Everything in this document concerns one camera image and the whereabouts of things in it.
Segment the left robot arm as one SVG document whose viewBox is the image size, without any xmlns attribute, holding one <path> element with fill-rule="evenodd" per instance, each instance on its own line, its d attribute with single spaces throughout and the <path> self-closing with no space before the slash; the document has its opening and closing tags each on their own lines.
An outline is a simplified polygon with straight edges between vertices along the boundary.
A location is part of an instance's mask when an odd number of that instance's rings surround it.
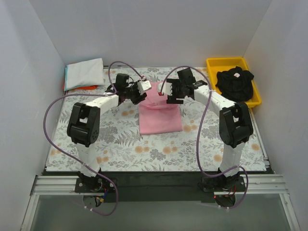
<svg viewBox="0 0 308 231">
<path fill-rule="evenodd" d="M 75 103 L 72 109 L 67 135 L 76 145 L 82 162 L 78 172 L 80 183 L 93 193 L 101 191 L 106 185 L 105 180 L 97 175 L 101 173 L 101 168 L 94 148 L 100 133 L 101 115 L 125 100 L 139 104 L 147 97 L 146 91 L 152 88 L 145 77 L 135 82 L 129 82 L 129 78 L 127 74 L 118 74 L 115 83 L 107 88 L 103 96 L 87 103 Z"/>
</svg>

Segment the pink t-shirt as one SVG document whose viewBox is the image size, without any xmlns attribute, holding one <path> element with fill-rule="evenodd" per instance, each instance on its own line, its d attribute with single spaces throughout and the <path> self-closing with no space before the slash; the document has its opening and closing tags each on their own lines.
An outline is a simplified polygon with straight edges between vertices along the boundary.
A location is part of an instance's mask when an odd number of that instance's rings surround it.
<svg viewBox="0 0 308 231">
<path fill-rule="evenodd" d="M 139 106 L 139 132 L 141 135 L 182 131 L 179 106 L 167 104 L 167 96 L 158 95 L 158 82 L 151 82 L 152 88 Z"/>
</svg>

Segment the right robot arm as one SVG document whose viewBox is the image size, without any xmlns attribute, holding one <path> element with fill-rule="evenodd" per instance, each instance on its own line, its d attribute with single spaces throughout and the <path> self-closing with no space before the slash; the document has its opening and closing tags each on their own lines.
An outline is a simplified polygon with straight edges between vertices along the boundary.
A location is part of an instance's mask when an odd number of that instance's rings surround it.
<svg viewBox="0 0 308 231">
<path fill-rule="evenodd" d="M 205 111 L 210 110 L 218 116 L 218 132 L 224 143 L 222 161 L 214 175 L 201 171 L 204 177 L 200 185 L 208 191 L 229 191 L 241 183 L 240 171 L 245 170 L 240 165 L 242 152 L 254 132 L 248 106 L 246 103 L 228 100 L 215 92 L 205 74 L 201 74 L 202 80 L 196 80 L 194 67 L 180 66 L 174 70 L 178 77 L 167 75 L 158 85 L 157 92 L 167 96 L 168 104 L 182 104 L 189 97 L 203 104 Z"/>
</svg>

